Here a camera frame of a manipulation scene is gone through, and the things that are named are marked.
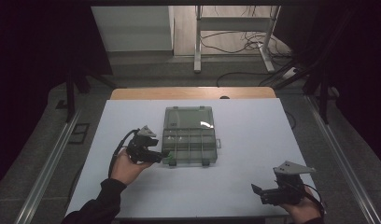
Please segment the black floor frame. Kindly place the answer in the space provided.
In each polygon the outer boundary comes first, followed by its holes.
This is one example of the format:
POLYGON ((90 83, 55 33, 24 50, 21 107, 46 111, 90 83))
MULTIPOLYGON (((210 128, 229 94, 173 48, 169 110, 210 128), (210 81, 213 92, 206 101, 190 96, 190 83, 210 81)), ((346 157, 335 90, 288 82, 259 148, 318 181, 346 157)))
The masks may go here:
POLYGON ((71 132, 68 143, 71 145, 82 145, 90 128, 89 123, 77 123, 71 132))

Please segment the white power strip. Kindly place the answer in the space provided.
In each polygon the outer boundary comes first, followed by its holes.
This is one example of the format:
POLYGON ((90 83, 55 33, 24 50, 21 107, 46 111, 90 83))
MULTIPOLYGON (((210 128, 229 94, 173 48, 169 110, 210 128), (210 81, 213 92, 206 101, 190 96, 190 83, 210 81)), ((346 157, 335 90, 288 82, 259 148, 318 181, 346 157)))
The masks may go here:
POLYGON ((291 67, 283 76, 283 79, 288 79, 290 77, 293 77, 299 72, 299 69, 296 67, 291 67))

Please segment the clear grey compartment box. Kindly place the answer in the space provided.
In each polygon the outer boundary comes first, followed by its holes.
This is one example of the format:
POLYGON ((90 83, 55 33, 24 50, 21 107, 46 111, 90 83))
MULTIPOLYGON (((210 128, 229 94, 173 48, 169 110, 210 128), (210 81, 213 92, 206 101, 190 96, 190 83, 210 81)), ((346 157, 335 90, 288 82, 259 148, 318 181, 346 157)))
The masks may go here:
POLYGON ((218 158, 211 106, 173 106, 165 109, 162 153, 173 152, 176 166, 210 166, 218 158))

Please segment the aluminium floor rail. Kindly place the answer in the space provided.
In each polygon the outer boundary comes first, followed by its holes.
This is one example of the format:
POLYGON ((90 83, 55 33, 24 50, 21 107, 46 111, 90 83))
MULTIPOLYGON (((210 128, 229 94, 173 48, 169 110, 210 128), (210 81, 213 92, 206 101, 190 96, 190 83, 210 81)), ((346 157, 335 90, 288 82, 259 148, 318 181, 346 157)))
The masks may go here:
POLYGON ((77 109, 74 116, 64 125, 58 140, 56 141, 51 153, 43 165, 33 187, 30 190, 30 193, 25 199, 14 224, 31 224, 35 212, 42 201, 43 195, 58 165, 58 162, 64 153, 64 149, 68 143, 70 135, 78 122, 81 112, 81 108, 77 109))
POLYGON ((327 142, 333 157, 335 158, 351 192, 353 193, 355 200, 360 207, 361 212, 367 220, 368 224, 381 224, 381 218, 375 209, 374 203, 367 193, 365 187, 361 184, 359 178, 357 177, 353 167, 351 166, 349 160, 347 159, 345 153, 340 146, 338 139, 334 135, 331 126, 324 121, 324 119, 319 115, 318 104, 316 101, 310 97, 305 96, 305 101, 309 106, 309 110, 312 112, 317 125, 322 132, 322 135, 327 142))

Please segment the white table cover sheet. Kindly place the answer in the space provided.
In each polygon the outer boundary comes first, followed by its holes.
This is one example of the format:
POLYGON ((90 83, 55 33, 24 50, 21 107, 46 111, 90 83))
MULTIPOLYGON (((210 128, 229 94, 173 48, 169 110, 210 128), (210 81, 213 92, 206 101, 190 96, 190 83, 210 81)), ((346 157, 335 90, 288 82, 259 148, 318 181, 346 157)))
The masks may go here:
POLYGON ((169 106, 212 108, 218 159, 210 167, 155 164, 121 194, 119 216, 132 219, 283 217, 279 206, 261 202, 252 186, 273 189, 274 169, 303 155, 279 99, 109 100, 68 206, 78 210, 100 191, 113 151, 132 129, 162 134, 169 106))

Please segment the white metal desk frame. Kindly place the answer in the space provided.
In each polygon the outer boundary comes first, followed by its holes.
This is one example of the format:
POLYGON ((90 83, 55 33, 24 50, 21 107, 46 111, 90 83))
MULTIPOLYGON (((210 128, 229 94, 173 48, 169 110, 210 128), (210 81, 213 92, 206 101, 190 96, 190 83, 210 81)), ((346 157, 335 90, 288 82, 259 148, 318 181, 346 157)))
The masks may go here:
POLYGON ((196 42, 194 47, 193 71, 200 73, 202 70, 201 32, 202 31, 234 31, 234 32, 262 32, 265 33, 263 42, 258 45, 260 55, 268 73, 275 71, 268 45, 280 6, 273 6, 272 14, 266 18, 255 17, 203 17, 202 7, 196 6, 196 42))

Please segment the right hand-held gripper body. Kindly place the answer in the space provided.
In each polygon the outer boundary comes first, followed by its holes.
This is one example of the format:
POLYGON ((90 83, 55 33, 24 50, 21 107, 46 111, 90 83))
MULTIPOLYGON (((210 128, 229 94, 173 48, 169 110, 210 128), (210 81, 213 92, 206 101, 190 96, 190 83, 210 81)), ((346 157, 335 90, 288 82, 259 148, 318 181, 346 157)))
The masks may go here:
POLYGON ((284 161, 278 167, 274 167, 277 189, 263 189, 261 195, 269 195, 275 199, 275 205, 298 204, 306 195, 302 174, 311 174, 315 168, 307 167, 291 161, 284 161))

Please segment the wooden table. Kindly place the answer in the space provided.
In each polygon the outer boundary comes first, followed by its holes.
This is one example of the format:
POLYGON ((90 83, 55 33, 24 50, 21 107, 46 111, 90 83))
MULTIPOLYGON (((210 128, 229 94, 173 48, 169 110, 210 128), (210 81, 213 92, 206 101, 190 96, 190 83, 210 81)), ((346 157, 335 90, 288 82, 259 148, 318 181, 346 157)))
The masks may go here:
POLYGON ((159 87, 115 89, 111 100, 195 100, 276 98, 269 87, 159 87))

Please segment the dark metal stand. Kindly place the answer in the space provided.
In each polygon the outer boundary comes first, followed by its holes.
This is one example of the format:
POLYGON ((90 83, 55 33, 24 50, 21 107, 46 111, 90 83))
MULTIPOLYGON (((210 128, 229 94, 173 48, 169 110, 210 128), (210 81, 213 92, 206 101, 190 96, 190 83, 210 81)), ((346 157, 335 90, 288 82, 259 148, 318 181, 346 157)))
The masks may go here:
POLYGON ((327 105, 328 105, 328 88, 329 88, 329 77, 325 71, 326 61, 324 59, 315 60, 310 66, 305 68, 303 71, 296 73, 292 77, 285 79, 284 81, 275 84, 274 89, 280 90, 288 86, 290 83, 305 77, 306 75, 309 78, 306 80, 303 85, 303 92, 306 95, 314 94, 316 89, 319 89, 318 97, 318 113, 325 124, 328 124, 327 118, 327 105))
POLYGON ((81 93, 88 93, 91 89, 91 85, 86 76, 93 77, 113 90, 118 87, 117 84, 97 74, 85 65, 71 68, 66 74, 67 122, 75 116, 75 88, 78 88, 81 93))

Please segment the person's right hand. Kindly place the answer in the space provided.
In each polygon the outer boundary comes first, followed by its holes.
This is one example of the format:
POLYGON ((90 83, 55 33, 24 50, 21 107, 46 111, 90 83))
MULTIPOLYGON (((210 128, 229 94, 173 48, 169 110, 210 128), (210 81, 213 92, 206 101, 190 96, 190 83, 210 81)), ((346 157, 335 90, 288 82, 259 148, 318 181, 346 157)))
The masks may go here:
POLYGON ((305 221, 315 217, 322 217, 319 207, 308 198, 303 198, 296 205, 280 204, 280 207, 289 213, 292 221, 305 221))

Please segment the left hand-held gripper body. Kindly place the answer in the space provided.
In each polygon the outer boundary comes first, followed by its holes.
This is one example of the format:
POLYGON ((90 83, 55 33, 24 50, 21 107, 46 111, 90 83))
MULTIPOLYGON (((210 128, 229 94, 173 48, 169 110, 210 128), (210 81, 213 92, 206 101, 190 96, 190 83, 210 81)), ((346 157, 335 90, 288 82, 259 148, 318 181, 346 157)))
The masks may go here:
POLYGON ((149 139, 156 139, 156 134, 147 125, 135 131, 133 139, 126 148, 132 162, 147 162, 147 154, 152 150, 149 150, 144 144, 149 139))

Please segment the white cabinet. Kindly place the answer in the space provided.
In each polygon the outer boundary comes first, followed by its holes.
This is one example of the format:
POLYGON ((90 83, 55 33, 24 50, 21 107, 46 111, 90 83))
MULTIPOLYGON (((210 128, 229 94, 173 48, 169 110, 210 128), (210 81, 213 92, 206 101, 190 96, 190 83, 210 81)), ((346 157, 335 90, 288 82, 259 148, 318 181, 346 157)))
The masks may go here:
POLYGON ((106 51, 173 49, 174 10, 163 7, 92 7, 106 51))

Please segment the person's left hand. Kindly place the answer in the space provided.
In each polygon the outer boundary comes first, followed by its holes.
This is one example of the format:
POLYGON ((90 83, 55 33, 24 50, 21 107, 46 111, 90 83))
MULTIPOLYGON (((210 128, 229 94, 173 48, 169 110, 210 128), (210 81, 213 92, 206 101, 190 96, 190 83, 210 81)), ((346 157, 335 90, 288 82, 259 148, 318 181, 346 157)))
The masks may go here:
POLYGON ((150 162, 133 163, 126 150, 123 149, 116 158, 109 177, 125 185, 130 185, 137 179, 142 171, 150 166, 150 162))

